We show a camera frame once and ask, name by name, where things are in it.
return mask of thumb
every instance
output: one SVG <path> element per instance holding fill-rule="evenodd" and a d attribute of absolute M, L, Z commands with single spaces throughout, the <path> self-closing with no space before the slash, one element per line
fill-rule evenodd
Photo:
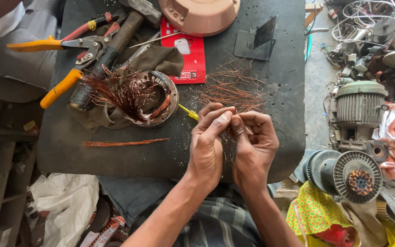
<path fill-rule="evenodd" d="M 251 145 L 248 138 L 248 132 L 246 131 L 245 123 L 242 118 L 238 115 L 234 115 L 231 118 L 231 126 L 233 127 L 234 136 L 237 139 L 237 145 Z"/>
<path fill-rule="evenodd" d="M 231 111 L 224 112 L 220 117 L 213 120 L 210 127 L 205 130 L 200 136 L 206 141 L 213 143 L 217 135 L 219 135 L 228 126 L 231 121 Z"/>

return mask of black metal bracket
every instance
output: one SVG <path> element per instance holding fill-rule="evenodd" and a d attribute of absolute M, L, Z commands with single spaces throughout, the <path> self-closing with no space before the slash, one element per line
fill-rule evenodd
<path fill-rule="evenodd" d="M 234 46 L 238 57 L 269 60 L 277 36 L 278 15 L 262 21 L 256 30 L 239 30 Z"/>

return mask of orange-handled pliers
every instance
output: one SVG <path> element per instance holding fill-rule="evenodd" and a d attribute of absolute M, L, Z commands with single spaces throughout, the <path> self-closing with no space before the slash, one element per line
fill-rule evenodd
<path fill-rule="evenodd" d="M 75 67 L 71 69 L 68 75 L 59 82 L 47 95 L 42 99 L 40 105 L 42 108 L 48 108 L 59 96 L 70 89 L 82 76 L 83 70 L 91 65 L 101 54 L 102 48 L 108 46 L 112 37 L 117 31 L 110 32 L 104 37 L 89 36 L 76 40 L 62 41 L 55 40 L 49 36 L 46 40 L 37 40 L 27 43 L 8 44 L 7 47 L 17 52 L 35 52 L 46 50 L 63 50 L 72 48 L 88 49 L 85 55 L 75 62 Z"/>

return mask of copper-colored motor cover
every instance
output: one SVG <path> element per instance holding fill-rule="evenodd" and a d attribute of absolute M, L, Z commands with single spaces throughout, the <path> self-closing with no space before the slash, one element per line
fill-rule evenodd
<path fill-rule="evenodd" d="M 240 0 L 159 0 L 170 24 L 194 36 L 211 36 L 227 29 L 239 13 Z"/>

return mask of person's left hand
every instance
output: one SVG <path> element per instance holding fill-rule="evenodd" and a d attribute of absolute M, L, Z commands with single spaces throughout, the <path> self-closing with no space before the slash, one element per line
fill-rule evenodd
<path fill-rule="evenodd" d="M 223 108 L 210 103 L 199 113 L 199 123 L 191 132 L 190 161 L 184 176 L 197 181 L 210 193 L 222 175 L 222 141 L 219 134 L 228 126 L 234 106 Z"/>

